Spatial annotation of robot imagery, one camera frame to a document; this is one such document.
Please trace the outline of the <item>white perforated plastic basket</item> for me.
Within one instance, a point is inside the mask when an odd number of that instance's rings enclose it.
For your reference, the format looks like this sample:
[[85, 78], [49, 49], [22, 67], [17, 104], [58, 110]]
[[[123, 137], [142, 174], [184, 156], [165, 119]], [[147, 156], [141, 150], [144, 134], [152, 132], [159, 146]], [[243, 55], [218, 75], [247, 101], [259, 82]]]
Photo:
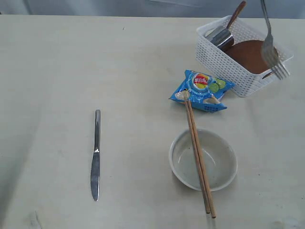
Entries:
[[[198, 39], [195, 57], [203, 67], [213, 74], [213, 76], [235, 83], [232, 90], [237, 96], [247, 97], [253, 92], [262, 89], [274, 81], [277, 77], [275, 74], [270, 74], [270, 70], [266, 70], [260, 74], [249, 72], [206, 39], [206, 34], [213, 31], [217, 27], [227, 26], [230, 18], [231, 15], [227, 15], [196, 29]], [[233, 35], [234, 44], [249, 40], [263, 41], [266, 37], [265, 34], [241, 18], [237, 18], [229, 30]], [[294, 56], [292, 51], [276, 41], [274, 41], [274, 46], [278, 52], [282, 64], [284, 67], [286, 67], [285, 65]]]

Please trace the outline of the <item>brown round plate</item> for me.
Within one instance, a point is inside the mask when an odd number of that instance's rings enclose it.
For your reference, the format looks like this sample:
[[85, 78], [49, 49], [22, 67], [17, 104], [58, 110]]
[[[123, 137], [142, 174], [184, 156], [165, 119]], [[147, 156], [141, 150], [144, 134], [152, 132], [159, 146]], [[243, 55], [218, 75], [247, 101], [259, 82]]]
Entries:
[[263, 43], [260, 40], [240, 42], [228, 48], [225, 53], [249, 72], [261, 74], [270, 70], [261, 55]]

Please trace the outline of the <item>blue chips snack bag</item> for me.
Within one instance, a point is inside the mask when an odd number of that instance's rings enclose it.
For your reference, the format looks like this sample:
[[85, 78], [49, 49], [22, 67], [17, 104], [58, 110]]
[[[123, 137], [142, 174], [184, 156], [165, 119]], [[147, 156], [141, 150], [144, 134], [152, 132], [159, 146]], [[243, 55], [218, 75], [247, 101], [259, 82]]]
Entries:
[[171, 100], [183, 103], [186, 94], [193, 108], [210, 113], [227, 109], [220, 100], [235, 86], [233, 82], [193, 70], [185, 70], [184, 74], [185, 80], [173, 92]]

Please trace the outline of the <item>stainless steel cup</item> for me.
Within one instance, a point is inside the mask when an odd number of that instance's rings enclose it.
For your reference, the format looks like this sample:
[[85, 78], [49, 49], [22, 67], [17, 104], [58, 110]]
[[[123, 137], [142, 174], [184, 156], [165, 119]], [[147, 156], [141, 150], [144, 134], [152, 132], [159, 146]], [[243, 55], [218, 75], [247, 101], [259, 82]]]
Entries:
[[223, 52], [234, 44], [234, 38], [228, 28], [219, 26], [207, 34], [206, 39]]

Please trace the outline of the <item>wooden chopstick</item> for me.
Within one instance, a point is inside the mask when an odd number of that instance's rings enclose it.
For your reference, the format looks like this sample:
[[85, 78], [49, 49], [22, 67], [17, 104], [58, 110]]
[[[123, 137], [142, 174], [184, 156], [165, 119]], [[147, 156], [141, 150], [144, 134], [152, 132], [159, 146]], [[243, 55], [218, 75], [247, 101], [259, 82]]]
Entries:
[[207, 176], [206, 169], [205, 169], [205, 163], [204, 163], [204, 158], [203, 158], [203, 151], [202, 151], [201, 144], [200, 144], [200, 141], [199, 141], [198, 131], [196, 131], [196, 140], [199, 143], [199, 157], [200, 157], [200, 161], [201, 161], [201, 166], [202, 166], [203, 175], [204, 175], [204, 179], [205, 179], [205, 187], [206, 187], [207, 196], [208, 196], [208, 200], [209, 200], [209, 204], [210, 204], [210, 209], [211, 209], [211, 213], [210, 214], [211, 214], [212, 218], [215, 219], [216, 218], [216, 210], [215, 210], [215, 207], [214, 207], [213, 197], [212, 197], [212, 194], [211, 194], [211, 190], [210, 190], [210, 186], [209, 186], [209, 181], [208, 181], [208, 176]]
[[197, 130], [196, 130], [195, 121], [194, 121], [194, 118], [193, 118], [193, 115], [192, 115], [191, 102], [185, 98], [184, 99], [184, 104], [185, 104], [185, 107], [186, 107], [188, 126], [189, 126], [189, 130], [190, 130], [190, 134], [191, 134], [192, 144], [193, 144], [193, 154], [194, 154], [194, 158], [195, 158], [195, 164], [196, 164], [196, 167], [197, 167], [197, 173], [198, 173], [199, 180], [200, 180], [200, 186], [201, 186], [201, 191], [202, 191], [202, 195], [203, 195], [205, 212], [207, 214], [210, 214], [211, 209], [210, 209], [210, 204], [209, 204], [207, 191], [206, 191], [206, 187], [205, 187], [205, 179], [204, 179], [204, 175], [203, 175], [201, 161], [200, 161], [200, 157], [199, 157], [199, 143], [196, 140], [196, 131]]

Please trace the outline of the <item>white ceramic bowl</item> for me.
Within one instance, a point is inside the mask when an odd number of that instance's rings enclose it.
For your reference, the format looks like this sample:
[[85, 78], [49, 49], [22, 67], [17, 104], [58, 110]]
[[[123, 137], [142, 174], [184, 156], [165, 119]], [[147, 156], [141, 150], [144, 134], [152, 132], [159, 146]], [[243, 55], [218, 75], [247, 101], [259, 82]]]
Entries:
[[[226, 140], [216, 133], [198, 129], [206, 172], [212, 192], [221, 190], [234, 180], [237, 173], [237, 157]], [[171, 144], [169, 163], [174, 175], [187, 187], [200, 191], [193, 144], [189, 130], [183, 131]]]

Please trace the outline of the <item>silver metal fork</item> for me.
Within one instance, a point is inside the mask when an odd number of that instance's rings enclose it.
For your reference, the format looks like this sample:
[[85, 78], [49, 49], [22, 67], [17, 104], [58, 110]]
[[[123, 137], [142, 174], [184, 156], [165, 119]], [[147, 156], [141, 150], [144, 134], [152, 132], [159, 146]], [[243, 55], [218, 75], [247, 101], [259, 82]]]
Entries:
[[267, 36], [261, 48], [262, 59], [264, 60], [266, 65], [272, 70], [272, 72], [276, 75], [276, 77], [279, 80], [283, 80], [288, 76], [290, 76], [290, 73], [280, 61], [278, 52], [274, 47], [274, 38], [272, 36], [272, 28], [267, 14], [265, 1], [260, 0], [260, 3], [267, 27]]

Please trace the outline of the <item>silver metal knife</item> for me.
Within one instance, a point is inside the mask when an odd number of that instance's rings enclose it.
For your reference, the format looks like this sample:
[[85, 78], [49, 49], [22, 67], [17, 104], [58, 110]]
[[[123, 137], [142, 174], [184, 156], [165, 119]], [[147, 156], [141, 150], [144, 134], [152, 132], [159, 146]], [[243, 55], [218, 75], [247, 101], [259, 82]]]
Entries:
[[95, 111], [94, 152], [91, 162], [91, 195], [94, 201], [99, 200], [100, 194], [100, 135], [101, 111]]

